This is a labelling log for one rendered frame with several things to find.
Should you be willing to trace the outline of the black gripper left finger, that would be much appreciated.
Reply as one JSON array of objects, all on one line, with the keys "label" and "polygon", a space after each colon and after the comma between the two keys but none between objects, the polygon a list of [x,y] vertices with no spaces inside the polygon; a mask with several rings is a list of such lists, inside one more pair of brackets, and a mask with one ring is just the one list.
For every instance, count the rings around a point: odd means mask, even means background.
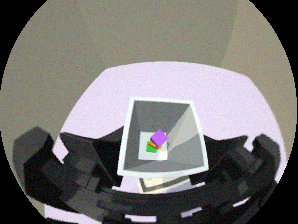
[{"label": "black gripper left finger", "polygon": [[102,172],[109,177],[114,186],[121,186],[122,176],[118,176],[118,160],[120,160],[120,149],[122,135],[124,135],[124,125],[108,135],[101,136],[100,139],[71,135],[71,133],[60,132],[60,140],[68,152],[74,155],[85,157],[96,161],[100,165]]}]

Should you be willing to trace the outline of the green block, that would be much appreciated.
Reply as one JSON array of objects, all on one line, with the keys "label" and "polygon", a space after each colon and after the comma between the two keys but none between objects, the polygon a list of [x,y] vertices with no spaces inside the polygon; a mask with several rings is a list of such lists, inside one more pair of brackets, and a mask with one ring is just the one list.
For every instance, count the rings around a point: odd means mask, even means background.
[{"label": "green block", "polygon": [[149,141],[146,141],[146,152],[157,152],[156,148],[149,147]]}]

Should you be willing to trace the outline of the small purple block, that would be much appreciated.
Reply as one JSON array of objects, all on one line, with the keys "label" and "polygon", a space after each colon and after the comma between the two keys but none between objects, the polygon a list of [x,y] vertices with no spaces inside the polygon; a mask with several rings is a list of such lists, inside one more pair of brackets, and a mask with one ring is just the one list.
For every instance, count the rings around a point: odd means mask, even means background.
[{"label": "small purple block", "polygon": [[161,145],[164,144],[166,140],[168,140],[168,136],[166,136],[165,133],[161,131],[161,129],[158,129],[158,131],[154,133],[152,137],[150,137],[150,141],[152,141],[152,143],[156,145],[157,148],[161,147]]}]

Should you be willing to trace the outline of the grey open-top square cup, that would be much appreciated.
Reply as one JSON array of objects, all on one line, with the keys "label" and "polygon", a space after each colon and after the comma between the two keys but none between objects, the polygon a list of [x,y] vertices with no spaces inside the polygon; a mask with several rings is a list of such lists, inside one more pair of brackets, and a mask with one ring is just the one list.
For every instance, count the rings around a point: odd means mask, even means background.
[{"label": "grey open-top square cup", "polygon": [[[168,140],[157,152],[146,152],[146,141],[158,129]],[[204,140],[192,100],[132,97],[118,156],[118,176],[166,179],[208,171]]]}]

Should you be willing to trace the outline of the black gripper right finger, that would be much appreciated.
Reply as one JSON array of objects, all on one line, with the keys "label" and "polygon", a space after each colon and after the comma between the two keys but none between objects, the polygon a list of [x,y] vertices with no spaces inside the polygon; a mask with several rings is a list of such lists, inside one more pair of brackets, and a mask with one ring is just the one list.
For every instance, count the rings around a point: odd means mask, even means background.
[{"label": "black gripper right finger", "polygon": [[208,156],[208,165],[209,169],[205,172],[193,173],[193,175],[188,175],[189,180],[192,181],[192,185],[197,185],[204,183],[204,177],[209,175],[209,172],[212,171],[214,167],[217,167],[218,161],[222,161],[223,156],[226,156],[227,151],[233,151],[238,147],[242,147],[243,144],[246,144],[246,139],[249,140],[249,136],[242,135],[237,137],[231,137],[231,139],[226,140],[214,140],[212,137],[205,136],[205,147],[206,147],[206,156]]}]

